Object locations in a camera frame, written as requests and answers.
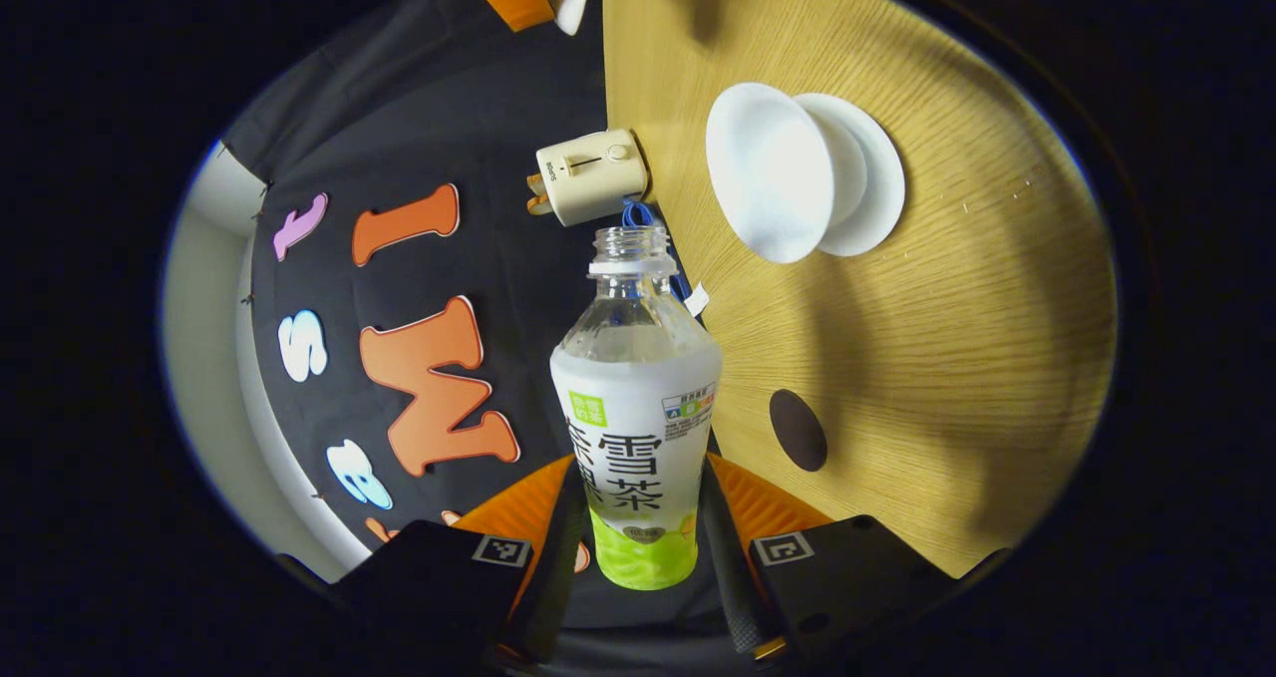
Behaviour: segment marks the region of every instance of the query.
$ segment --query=nutrition label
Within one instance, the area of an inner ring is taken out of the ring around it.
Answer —
[[[665,408],[665,440],[674,441],[686,436],[709,418],[713,408],[717,382],[699,388],[683,395],[670,395],[661,400]]]

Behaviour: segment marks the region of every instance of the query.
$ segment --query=orange letter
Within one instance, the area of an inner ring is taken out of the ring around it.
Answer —
[[[487,400],[491,385],[473,377],[434,372],[440,365],[482,365],[482,340],[473,306],[466,296],[448,301],[434,314],[393,331],[364,328],[359,333],[364,372],[383,386],[415,395],[415,400],[389,427],[390,449],[403,469],[425,476],[425,467],[443,460],[496,455],[513,463],[521,454],[514,431],[504,414],[489,409],[477,427],[453,431],[466,414]]]
[[[351,250],[355,265],[366,265],[378,250],[425,233],[452,236],[461,227],[461,199],[457,186],[443,184],[426,199],[413,200],[387,213],[364,210],[355,222]]]

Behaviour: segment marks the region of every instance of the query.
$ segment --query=green label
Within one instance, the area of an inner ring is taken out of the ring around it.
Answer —
[[[578,391],[568,391],[572,398],[572,413],[577,419],[583,419],[591,426],[607,427],[607,412],[602,409],[601,397],[581,395]]]

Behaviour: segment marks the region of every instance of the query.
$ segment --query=orange letter w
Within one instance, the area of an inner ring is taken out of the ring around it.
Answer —
[[[396,458],[412,476],[420,478],[431,463],[475,455],[518,460],[518,441],[501,413],[489,409],[478,426],[453,428],[487,400],[491,385],[434,371],[440,365],[461,363],[470,371],[482,365],[478,324],[464,296],[448,300],[441,314],[392,331],[364,328],[359,353],[374,382],[415,395],[387,432]]]

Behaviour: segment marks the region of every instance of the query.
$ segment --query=white tag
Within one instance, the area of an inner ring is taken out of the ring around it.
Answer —
[[[686,296],[683,305],[692,312],[692,317],[697,317],[704,310],[706,305],[709,305],[709,292],[704,289],[704,283],[695,283],[695,291]]]

